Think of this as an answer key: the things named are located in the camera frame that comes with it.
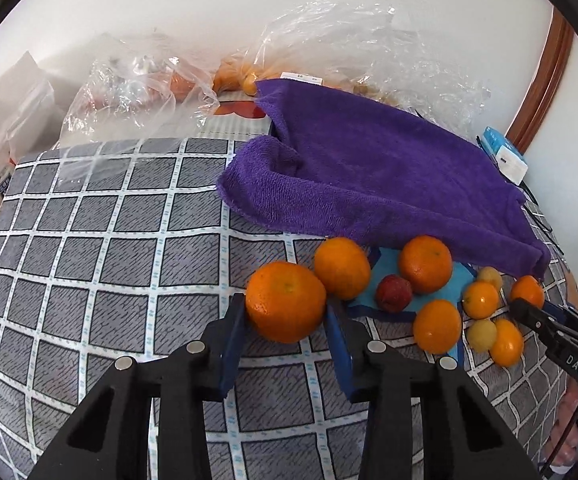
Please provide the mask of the yellow-green small fruit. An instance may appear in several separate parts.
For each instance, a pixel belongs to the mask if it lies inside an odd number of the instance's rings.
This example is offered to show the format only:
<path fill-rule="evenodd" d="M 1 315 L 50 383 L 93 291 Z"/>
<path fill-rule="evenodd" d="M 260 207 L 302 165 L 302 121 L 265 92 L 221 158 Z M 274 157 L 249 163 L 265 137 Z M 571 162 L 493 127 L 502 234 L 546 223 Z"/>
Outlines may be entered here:
<path fill-rule="evenodd" d="M 489 352 L 493 348 L 497 338 L 497 328 L 489 318 L 476 320 L 467 329 L 467 341 L 474 352 Z"/>
<path fill-rule="evenodd" d="M 476 280 L 492 285 L 498 292 L 502 289 L 502 274 L 493 266 L 483 266 L 476 276 Z"/>

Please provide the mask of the red white box under bags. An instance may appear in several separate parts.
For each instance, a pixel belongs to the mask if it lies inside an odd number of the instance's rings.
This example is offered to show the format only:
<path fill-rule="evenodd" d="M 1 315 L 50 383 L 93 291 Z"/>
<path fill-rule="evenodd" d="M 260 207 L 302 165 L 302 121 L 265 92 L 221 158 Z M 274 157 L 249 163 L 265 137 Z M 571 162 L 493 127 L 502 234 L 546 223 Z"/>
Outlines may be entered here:
<path fill-rule="evenodd" d="M 200 138 L 246 142 L 265 136 L 271 128 L 269 118 L 255 107 L 254 100 L 240 91 L 219 98 L 221 106 L 213 115 L 193 114 L 182 104 L 155 134 L 157 138 Z"/>

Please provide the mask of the red plum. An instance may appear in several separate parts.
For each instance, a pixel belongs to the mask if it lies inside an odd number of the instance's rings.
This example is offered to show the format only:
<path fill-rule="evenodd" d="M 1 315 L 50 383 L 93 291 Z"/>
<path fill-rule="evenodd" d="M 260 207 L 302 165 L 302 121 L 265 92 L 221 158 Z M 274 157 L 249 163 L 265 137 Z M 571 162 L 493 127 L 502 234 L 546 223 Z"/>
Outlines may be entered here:
<path fill-rule="evenodd" d="M 400 275 L 389 274 L 382 278 L 374 296 L 377 306 L 387 312 L 400 313 L 413 300 L 411 283 Z"/>

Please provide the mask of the yellow-green small fruit front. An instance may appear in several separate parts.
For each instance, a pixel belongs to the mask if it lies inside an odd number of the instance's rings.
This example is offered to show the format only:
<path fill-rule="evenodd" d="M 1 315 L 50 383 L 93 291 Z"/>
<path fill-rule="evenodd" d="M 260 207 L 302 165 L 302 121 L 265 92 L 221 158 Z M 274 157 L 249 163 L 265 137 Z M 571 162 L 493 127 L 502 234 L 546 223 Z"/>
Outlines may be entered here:
<path fill-rule="evenodd" d="M 489 318 L 476 320 L 467 329 L 467 341 L 474 352 L 489 352 L 493 348 L 497 338 L 497 328 Z"/>

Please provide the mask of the brown wooden door frame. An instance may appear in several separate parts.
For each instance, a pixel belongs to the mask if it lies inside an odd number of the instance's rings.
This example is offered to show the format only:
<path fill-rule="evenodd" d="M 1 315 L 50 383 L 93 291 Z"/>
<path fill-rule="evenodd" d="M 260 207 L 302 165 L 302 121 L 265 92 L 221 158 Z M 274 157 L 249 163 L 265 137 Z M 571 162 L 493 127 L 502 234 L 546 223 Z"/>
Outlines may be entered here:
<path fill-rule="evenodd" d="M 552 8 L 550 26 L 532 82 L 516 117 L 507 130 L 507 139 L 524 154 L 542 127 L 571 54 L 574 29 L 562 13 Z"/>

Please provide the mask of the yellow-green small fruit back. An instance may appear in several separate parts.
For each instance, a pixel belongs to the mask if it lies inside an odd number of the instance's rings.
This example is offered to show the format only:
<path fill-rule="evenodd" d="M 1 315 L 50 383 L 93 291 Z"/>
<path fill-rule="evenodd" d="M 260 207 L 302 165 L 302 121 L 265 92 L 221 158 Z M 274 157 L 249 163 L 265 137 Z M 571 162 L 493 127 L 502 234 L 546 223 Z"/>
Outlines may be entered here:
<path fill-rule="evenodd" d="M 502 274 L 493 266 L 483 266 L 476 276 L 476 280 L 492 285 L 498 292 L 502 289 Z"/>

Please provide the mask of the clear plastic bag right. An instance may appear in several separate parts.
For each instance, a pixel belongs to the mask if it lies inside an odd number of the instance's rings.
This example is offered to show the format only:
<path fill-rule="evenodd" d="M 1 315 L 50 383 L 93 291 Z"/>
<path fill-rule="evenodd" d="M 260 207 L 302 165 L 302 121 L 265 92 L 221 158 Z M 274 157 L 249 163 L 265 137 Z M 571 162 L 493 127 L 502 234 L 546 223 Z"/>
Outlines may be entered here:
<path fill-rule="evenodd" d="M 223 58 L 215 93 L 255 96 L 281 76 L 397 107 L 471 140 L 490 91 L 394 0 L 316 0 L 269 22 L 245 49 Z"/>

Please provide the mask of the clear plastic bag left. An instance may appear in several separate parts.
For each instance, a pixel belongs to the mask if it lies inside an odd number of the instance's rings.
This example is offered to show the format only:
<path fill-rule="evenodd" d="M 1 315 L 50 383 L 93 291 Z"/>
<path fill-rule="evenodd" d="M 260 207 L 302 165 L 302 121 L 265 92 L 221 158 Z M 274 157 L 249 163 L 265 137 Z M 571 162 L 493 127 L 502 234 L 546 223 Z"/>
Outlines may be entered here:
<path fill-rule="evenodd" d="M 216 55 L 161 34 L 98 37 L 58 145 L 185 138 L 219 107 Z"/>

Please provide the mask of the white blue charger box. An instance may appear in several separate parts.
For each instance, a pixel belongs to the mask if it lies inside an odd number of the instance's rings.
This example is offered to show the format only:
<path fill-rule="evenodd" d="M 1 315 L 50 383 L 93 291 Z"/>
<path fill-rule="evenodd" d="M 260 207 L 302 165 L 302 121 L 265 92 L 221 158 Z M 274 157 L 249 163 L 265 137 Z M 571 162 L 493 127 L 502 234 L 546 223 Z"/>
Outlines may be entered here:
<path fill-rule="evenodd" d="M 484 129 L 478 140 L 499 172 L 511 183 L 520 185 L 528 173 L 528 164 L 517 148 L 502 133 L 490 127 Z"/>

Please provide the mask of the purple towel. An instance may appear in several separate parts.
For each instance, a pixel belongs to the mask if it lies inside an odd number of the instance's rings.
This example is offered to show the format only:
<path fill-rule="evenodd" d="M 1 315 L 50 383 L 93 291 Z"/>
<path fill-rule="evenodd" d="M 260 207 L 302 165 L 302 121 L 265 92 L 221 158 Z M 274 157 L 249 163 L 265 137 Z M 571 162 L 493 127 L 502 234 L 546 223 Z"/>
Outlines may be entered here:
<path fill-rule="evenodd" d="M 475 145 L 360 96 L 263 81 L 273 130 L 239 148 L 216 186 L 265 228 L 400 248 L 419 235 L 452 256 L 541 278 L 551 254 L 525 218 L 524 194 Z"/>

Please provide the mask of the white plastic bag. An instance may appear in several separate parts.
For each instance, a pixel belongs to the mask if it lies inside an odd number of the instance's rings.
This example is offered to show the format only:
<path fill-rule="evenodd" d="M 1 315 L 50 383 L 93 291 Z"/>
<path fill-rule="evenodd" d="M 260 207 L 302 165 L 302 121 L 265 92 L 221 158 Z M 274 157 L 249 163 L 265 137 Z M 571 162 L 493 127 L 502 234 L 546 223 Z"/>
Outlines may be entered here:
<path fill-rule="evenodd" d="M 47 73 L 25 53 L 0 77 L 0 170 L 54 146 L 61 122 Z"/>

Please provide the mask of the small tangerine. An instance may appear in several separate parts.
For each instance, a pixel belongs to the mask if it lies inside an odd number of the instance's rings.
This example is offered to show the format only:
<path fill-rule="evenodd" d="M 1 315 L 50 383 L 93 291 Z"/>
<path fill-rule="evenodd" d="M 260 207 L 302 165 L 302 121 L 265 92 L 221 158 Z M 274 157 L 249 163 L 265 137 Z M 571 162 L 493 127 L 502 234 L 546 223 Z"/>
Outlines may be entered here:
<path fill-rule="evenodd" d="M 464 289 L 461 302 L 469 318 L 484 320 L 498 309 L 499 292 L 493 284 L 475 281 Z"/>
<path fill-rule="evenodd" d="M 512 367 L 521 361 L 524 339 L 519 328 L 507 318 L 495 322 L 496 339 L 490 348 L 490 357 L 501 367 Z"/>
<path fill-rule="evenodd" d="M 533 307 L 542 309 L 545 303 L 545 293 L 543 287 L 532 275 L 524 275 L 515 281 L 508 292 L 507 300 L 511 302 L 516 299 L 528 301 Z"/>

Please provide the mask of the clear plastic bag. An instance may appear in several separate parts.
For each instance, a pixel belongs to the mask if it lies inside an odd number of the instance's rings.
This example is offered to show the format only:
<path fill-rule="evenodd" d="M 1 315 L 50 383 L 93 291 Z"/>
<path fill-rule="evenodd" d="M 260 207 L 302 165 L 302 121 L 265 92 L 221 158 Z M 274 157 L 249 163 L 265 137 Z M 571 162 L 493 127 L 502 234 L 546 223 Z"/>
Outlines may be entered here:
<path fill-rule="evenodd" d="M 223 58 L 215 93 L 255 96 L 281 76 L 397 107 L 471 140 L 490 91 L 394 0 L 316 0 L 269 22 L 245 49 Z"/>
<path fill-rule="evenodd" d="M 219 107 L 216 55 L 161 34 L 98 37 L 58 145 L 185 138 Z"/>

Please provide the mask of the grey checkered tablecloth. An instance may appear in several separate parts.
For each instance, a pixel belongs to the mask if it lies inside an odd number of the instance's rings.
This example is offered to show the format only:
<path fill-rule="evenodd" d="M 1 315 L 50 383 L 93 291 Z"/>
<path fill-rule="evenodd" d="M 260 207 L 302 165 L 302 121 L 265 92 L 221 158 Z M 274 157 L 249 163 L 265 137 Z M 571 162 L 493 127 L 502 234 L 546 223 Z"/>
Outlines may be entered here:
<path fill-rule="evenodd" d="M 309 266 L 313 237 L 233 214 L 215 181 L 234 140 L 92 144 L 27 157 L 0 208 L 0 476 L 26 478 L 120 356 L 167 356 L 264 263 Z M 251 337 L 235 388 L 204 408 L 218 479 L 352 479 L 366 408 L 323 332 Z"/>

